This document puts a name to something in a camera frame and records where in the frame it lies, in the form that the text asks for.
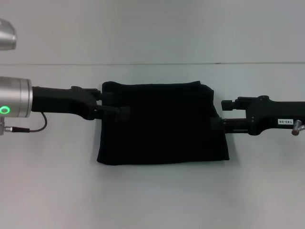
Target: green led ring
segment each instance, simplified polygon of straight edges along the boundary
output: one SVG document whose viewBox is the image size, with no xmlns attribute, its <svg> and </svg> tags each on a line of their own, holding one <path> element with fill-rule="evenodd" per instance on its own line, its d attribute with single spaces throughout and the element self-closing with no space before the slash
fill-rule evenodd
<svg viewBox="0 0 305 229">
<path fill-rule="evenodd" d="M 10 112 L 10 108 L 8 106 L 3 106 L 0 108 L 0 114 L 6 115 Z"/>
</svg>

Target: silver cylinder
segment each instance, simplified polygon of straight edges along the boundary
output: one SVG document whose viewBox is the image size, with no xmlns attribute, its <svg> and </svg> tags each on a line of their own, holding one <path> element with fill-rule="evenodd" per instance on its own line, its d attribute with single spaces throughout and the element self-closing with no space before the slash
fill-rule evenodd
<svg viewBox="0 0 305 229">
<path fill-rule="evenodd" d="M 33 89 L 30 80 L 0 77 L 0 116 L 29 117 Z"/>
<path fill-rule="evenodd" d="M 16 49 L 16 30 L 10 22 L 0 18 L 0 51 Z"/>
</svg>

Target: folded black towel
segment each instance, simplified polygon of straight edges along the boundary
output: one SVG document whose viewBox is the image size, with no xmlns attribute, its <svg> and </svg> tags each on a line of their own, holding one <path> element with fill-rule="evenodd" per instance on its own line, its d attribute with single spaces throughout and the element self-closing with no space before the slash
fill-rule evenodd
<svg viewBox="0 0 305 229">
<path fill-rule="evenodd" d="M 102 85 L 103 105 L 128 106 L 129 122 L 102 122 L 97 161 L 107 165 L 229 160 L 224 133 L 211 131 L 219 117 L 214 91 L 199 81 L 183 84 Z"/>
</svg>

